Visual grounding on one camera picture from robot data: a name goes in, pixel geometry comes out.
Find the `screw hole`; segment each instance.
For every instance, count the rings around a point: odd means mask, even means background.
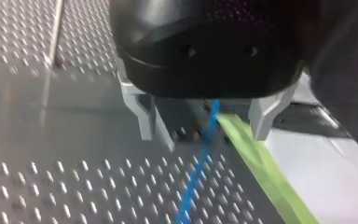
[[[194,57],[197,52],[196,50],[194,49],[193,46],[191,45],[184,45],[182,46],[182,53],[187,57],[187,58],[192,58]]]
[[[244,53],[250,57],[253,58],[258,53],[258,48],[256,46],[249,46],[244,49]]]

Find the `green strip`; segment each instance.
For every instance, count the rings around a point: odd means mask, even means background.
[[[264,142],[253,140],[250,126],[236,115],[221,115],[219,123],[284,222],[317,224],[318,221],[289,184]]]

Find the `blue cable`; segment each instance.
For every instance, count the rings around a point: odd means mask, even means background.
[[[198,157],[199,163],[196,165],[193,173],[190,175],[190,180],[187,183],[187,188],[182,197],[182,204],[179,207],[178,216],[176,217],[175,224],[189,224],[190,223],[190,212],[191,212],[191,201],[193,199],[194,190],[197,189],[197,182],[200,179],[200,174],[204,169],[204,164],[207,161],[209,155],[208,146],[212,142],[213,134],[217,129],[217,117],[220,112],[220,101],[215,100],[212,106],[209,125],[204,130],[202,150]]]

